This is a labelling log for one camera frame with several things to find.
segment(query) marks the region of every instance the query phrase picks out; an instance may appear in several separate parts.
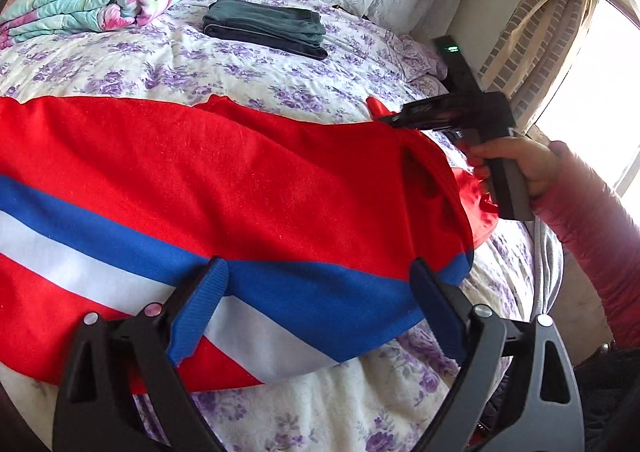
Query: folded dark green cloth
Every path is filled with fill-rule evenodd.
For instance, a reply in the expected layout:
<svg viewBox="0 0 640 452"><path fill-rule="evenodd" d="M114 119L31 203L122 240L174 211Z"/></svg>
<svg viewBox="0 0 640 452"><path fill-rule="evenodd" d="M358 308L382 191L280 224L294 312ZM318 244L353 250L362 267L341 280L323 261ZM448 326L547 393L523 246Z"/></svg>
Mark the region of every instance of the folded dark green cloth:
<svg viewBox="0 0 640 452"><path fill-rule="evenodd" d="M204 16L210 37L253 42L292 54L323 59L326 30L312 10L271 7L240 0L217 0Z"/></svg>

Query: pink sleeve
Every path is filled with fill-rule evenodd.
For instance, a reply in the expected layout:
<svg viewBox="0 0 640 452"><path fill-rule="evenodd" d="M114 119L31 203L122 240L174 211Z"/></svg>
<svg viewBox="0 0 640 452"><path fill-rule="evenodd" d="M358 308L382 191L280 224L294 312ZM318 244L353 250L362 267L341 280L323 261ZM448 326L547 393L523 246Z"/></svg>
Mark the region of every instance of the pink sleeve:
<svg viewBox="0 0 640 452"><path fill-rule="evenodd" d="M534 210L595 287L620 348L640 347L640 229L606 183L562 142L556 184Z"/></svg>

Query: device grip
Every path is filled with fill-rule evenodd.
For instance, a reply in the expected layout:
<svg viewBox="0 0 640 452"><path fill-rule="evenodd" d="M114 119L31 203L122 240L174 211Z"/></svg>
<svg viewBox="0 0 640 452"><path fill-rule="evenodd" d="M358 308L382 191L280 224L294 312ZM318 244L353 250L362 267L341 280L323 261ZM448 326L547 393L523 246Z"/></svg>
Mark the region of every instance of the device grip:
<svg viewBox="0 0 640 452"><path fill-rule="evenodd" d="M491 171L487 180L489 192L502 219L532 221L527 182L513 159L494 158L486 161Z"/></svg>

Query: blue clamp pad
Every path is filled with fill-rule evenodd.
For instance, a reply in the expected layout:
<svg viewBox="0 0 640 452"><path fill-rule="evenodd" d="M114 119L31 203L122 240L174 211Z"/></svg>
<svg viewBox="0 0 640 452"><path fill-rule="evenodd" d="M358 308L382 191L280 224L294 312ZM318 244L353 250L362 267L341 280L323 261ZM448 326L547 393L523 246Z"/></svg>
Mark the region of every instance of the blue clamp pad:
<svg viewBox="0 0 640 452"><path fill-rule="evenodd" d="M416 259L409 271L409 286L433 336L436 337L445 356L453 358L459 366L466 359L466 326L456 312L442 288L456 288L460 296L464 294L458 286L441 283L427 264ZM471 308L471 303L464 299Z"/></svg>
<svg viewBox="0 0 640 452"><path fill-rule="evenodd" d="M166 355L175 367L195 352L228 284L228 264L217 258L171 324Z"/></svg>

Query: purple floral bedspread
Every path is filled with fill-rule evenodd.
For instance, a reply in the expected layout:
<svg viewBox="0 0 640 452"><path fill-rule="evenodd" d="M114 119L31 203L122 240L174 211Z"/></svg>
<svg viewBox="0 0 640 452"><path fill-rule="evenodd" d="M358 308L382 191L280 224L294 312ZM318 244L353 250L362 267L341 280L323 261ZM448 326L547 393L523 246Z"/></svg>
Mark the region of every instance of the purple floral bedspread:
<svg viewBox="0 0 640 452"><path fill-rule="evenodd" d="M0 95L20 102L46 94L104 95L163 100L191 106L211 94L293 119L370 120L365 105L376 96L389 108L446 92L433 51L317 0L251 0L312 8L327 29L323 61L289 55L200 33L214 0L183 0L143 28L102 34L49 36L0 52ZM463 156L438 133L429 135L450 163ZM502 317L529 320L532 242L516 222L500 221L476 251L462 284L472 302ZM506 363L497 371L504 372ZM194 400L228 450L408 452L433 419L457 365L445 358L422 322L367 355L275 385L201 392ZM55 390L0 364L23 413L50 428ZM148 431L162 439L146 397L137 403ZM50 442L50 433L42 437Z"/></svg>

